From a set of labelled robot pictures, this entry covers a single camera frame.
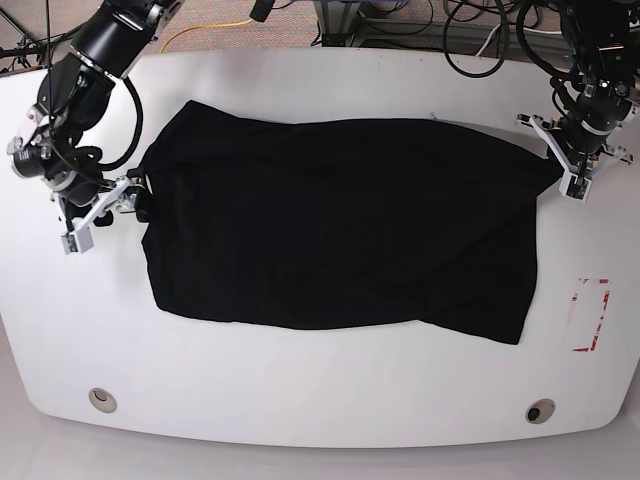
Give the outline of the black T-shirt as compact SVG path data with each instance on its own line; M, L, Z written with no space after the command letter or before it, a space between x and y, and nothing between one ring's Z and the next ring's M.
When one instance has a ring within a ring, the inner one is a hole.
M419 320L515 345L557 162L426 119L281 124L190 101L146 151L157 306L331 330Z

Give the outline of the black tripod legs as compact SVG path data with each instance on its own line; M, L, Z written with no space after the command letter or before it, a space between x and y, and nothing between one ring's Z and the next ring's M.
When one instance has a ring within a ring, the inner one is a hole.
M51 60L61 59L83 23L50 35ZM46 65L47 36L35 33L14 15L1 8L1 75L38 70Z

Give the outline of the red tape rectangle marking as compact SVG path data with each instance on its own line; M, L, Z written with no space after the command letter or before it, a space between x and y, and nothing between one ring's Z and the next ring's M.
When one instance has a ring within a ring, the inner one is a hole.
M609 279L580 278L571 299L566 343L572 352L594 351L604 322L612 283Z

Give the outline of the aluminium frame post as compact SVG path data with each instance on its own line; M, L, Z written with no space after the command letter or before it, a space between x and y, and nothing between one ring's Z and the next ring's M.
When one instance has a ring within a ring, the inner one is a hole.
M362 1L313 1L322 47L345 47L354 36Z

